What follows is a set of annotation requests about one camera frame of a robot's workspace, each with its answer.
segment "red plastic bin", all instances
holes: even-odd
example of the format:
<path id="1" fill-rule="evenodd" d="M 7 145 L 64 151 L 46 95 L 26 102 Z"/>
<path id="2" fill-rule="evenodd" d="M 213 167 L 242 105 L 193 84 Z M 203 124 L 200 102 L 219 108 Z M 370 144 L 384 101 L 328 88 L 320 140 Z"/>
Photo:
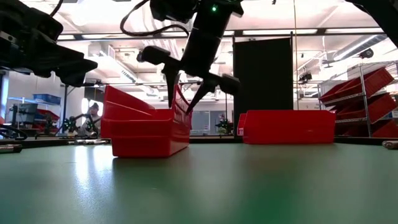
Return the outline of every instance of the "red plastic bin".
<path id="1" fill-rule="evenodd" d="M 374 138 L 398 138 L 398 127 L 394 120 L 379 121 L 372 126 Z"/>
<path id="2" fill-rule="evenodd" d="M 390 84 L 390 82 L 392 82 L 393 80 L 394 78 L 385 68 L 380 68 L 373 72 L 365 74 L 364 81 L 365 81 L 366 96 L 367 97 L 372 96 L 377 91 L 381 90 L 383 87 Z M 336 95 L 339 98 L 341 98 L 358 93 L 362 93 L 361 77 L 353 79 L 342 89 L 338 90 L 336 92 Z"/>
<path id="3" fill-rule="evenodd" d="M 368 137 L 366 123 L 352 126 L 345 133 L 345 136 Z M 372 124 L 372 138 L 398 138 L 398 127 L 394 120 L 382 120 Z"/>
<path id="4" fill-rule="evenodd" d="M 308 110 L 249 110 L 244 123 L 246 144 L 333 143 L 335 114 Z"/>
<path id="5" fill-rule="evenodd" d="M 101 137 L 118 157 L 169 157 L 189 145 L 192 113 L 176 85 L 172 108 L 153 106 L 111 86 L 105 89 Z"/>
<path id="6" fill-rule="evenodd" d="M 369 119 L 372 123 L 375 123 L 396 107 L 395 101 L 388 93 L 373 96 L 368 99 Z M 365 118 L 366 111 L 363 100 L 349 105 L 347 108 L 340 111 L 337 116 L 338 119 Z"/>
<path id="7" fill-rule="evenodd" d="M 239 116 L 239 123 L 238 123 L 238 136 L 243 136 L 243 128 L 244 128 L 244 122 L 246 121 L 246 114 L 243 113 Z"/>
<path id="8" fill-rule="evenodd" d="M 322 103 L 335 100 L 338 98 L 336 92 L 342 89 L 345 85 L 347 85 L 350 81 L 343 82 L 340 84 L 335 85 L 331 90 L 327 91 L 323 96 L 319 98 Z"/>

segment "desk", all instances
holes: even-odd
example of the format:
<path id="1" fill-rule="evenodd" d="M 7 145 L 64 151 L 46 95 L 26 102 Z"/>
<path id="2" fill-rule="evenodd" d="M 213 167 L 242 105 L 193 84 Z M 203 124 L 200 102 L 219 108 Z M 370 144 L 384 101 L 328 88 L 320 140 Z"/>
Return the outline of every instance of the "desk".
<path id="1" fill-rule="evenodd" d="M 1 154 L 0 180 L 0 223 L 398 223 L 398 152 L 381 146 L 47 147 Z"/>

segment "fluorescent light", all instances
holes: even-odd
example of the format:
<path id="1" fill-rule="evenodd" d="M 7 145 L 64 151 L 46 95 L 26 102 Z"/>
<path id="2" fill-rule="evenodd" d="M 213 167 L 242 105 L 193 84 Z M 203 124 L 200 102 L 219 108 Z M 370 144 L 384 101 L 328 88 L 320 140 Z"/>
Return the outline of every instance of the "fluorescent light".
<path id="1" fill-rule="evenodd" d="M 185 32 L 163 32 L 162 36 L 164 36 L 164 37 L 186 37 L 187 34 Z"/>
<path id="2" fill-rule="evenodd" d="M 223 35 L 234 35 L 234 31 L 227 30 L 224 32 Z M 185 32 L 163 32 L 162 36 L 164 36 L 164 37 L 186 37 L 187 34 Z"/>
<path id="3" fill-rule="evenodd" d="M 359 46 L 365 44 L 366 42 L 368 42 L 369 40 L 371 40 L 371 39 L 373 39 L 373 38 L 375 38 L 375 37 L 377 37 L 377 35 L 373 35 L 373 36 L 369 37 L 368 39 L 366 39 L 366 40 L 364 40 L 364 41 L 358 43 L 358 44 L 355 45 L 354 47 L 352 47 L 352 48 L 346 50 L 345 52 L 343 52 L 342 54 L 336 56 L 333 60 L 335 60 L 335 61 L 341 60 L 343 57 L 345 57 L 346 55 L 348 55 L 350 52 L 352 52 L 353 50 L 357 49 Z"/>
<path id="4" fill-rule="evenodd" d="M 294 30 L 245 30 L 243 35 L 288 35 Z M 317 29 L 298 29 L 297 34 L 314 34 Z"/>
<path id="5" fill-rule="evenodd" d="M 224 35 L 234 35 L 234 31 L 227 30 L 224 32 Z"/>
<path id="6" fill-rule="evenodd" d="M 73 35 L 60 35 L 58 40 L 75 40 L 75 37 Z"/>
<path id="7" fill-rule="evenodd" d="M 113 38 L 132 38 L 126 34 L 84 34 L 84 39 L 113 39 Z"/>
<path id="8" fill-rule="evenodd" d="M 342 28 L 342 29 L 327 29 L 327 34 L 349 34 L 349 33 L 375 33 L 383 32 L 381 28 Z"/>

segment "black partition panel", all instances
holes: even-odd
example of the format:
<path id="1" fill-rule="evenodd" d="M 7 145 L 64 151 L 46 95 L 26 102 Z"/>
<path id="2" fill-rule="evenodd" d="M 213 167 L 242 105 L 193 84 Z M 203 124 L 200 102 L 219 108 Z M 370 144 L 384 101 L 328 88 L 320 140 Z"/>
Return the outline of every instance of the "black partition panel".
<path id="1" fill-rule="evenodd" d="M 234 76 L 242 86 L 234 97 L 235 130 L 247 110 L 292 110 L 291 38 L 235 42 Z"/>

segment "black cable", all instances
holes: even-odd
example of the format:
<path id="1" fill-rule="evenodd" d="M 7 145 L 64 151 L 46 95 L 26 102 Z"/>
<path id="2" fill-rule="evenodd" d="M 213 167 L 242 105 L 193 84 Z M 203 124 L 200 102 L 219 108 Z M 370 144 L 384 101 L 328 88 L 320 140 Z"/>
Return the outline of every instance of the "black cable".
<path id="1" fill-rule="evenodd" d="M 54 10 L 50 13 L 50 16 L 53 17 L 56 15 L 58 10 L 60 10 L 63 0 L 59 0 L 57 6 L 55 6 Z"/>
<path id="2" fill-rule="evenodd" d="M 162 33 L 165 30 L 168 30 L 168 29 L 171 29 L 171 28 L 179 28 L 179 29 L 183 30 L 184 33 L 189 35 L 188 30 L 184 26 L 181 26 L 181 25 L 178 25 L 178 24 L 172 24 L 172 25 L 165 26 L 165 27 L 157 29 L 157 30 L 149 31 L 149 32 L 130 32 L 130 31 L 127 31 L 124 28 L 124 24 L 126 23 L 127 19 L 131 15 L 131 13 L 134 12 L 135 10 L 139 9 L 141 6 L 143 6 L 148 1 L 149 0 L 142 0 L 140 3 L 136 4 L 136 6 L 134 6 L 134 8 L 131 9 L 131 11 L 126 16 L 123 17 L 122 21 L 120 22 L 120 30 L 122 31 L 123 34 L 129 35 L 131 37 L 146 37 L 148 35 L 156 35 L 156 34 Z"/>
<path id="3" fill-rule="evenodd" d="M 14 138 L 15 140 L 18 140 L 18 141 L 23 141 L 23 140 L 27 139 L 27 134 L 25 132 L 21 131 L 21 130 L 18 130 L 16 128 L 13 128 L 13 127 L 8 126 L 8 125 L 3 125 L 3 124 L 0 124 L 0 128 L 4 128 L 4 129 L 6 129 L 8 131 L 14 131 L 15 133 L 17 133 L 17 134 L 19 134 L 21 136 L 21 137 L 14 138 L 14 137 L 11 137 L 11 136 L 9 136 L 7 134 L 0 133 L 0 135 L 4 136 L 5 138 Z"/>

